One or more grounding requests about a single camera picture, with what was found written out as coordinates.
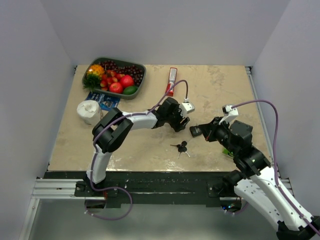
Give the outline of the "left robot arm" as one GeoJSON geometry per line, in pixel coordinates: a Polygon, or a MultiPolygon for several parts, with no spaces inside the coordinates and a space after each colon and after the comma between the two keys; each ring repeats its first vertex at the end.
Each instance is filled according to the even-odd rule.
{"type": "Polygon", "coordinates": [[[118,108],[110,110],[92,130],[94,153],[90,169],[86,172],[89,179],[86,191],[92,196],[103,192],[102,181],[106,178],[112,153],[120,148],[130,131],[157,129],[169,124],[178,133],[186,128],[190,121],[188,114],[194,110],[195,106],[189,100],[179,103],[172,97],[143,112],[123,112],[118,108]]]}

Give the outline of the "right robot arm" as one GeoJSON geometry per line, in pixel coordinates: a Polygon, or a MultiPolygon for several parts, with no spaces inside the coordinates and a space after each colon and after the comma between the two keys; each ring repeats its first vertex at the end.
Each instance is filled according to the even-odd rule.
{"type": "Polygon", "coordinates": [[[198,126],[207,142],[219,142],[233,156],[237,169],[223,179],[223,192],[238,195],[276,230],[280,240],[310,240],[320,232],[320,218],[293,197],[265,155],[252,144],[252,126],[221,117],[198,126]]]}

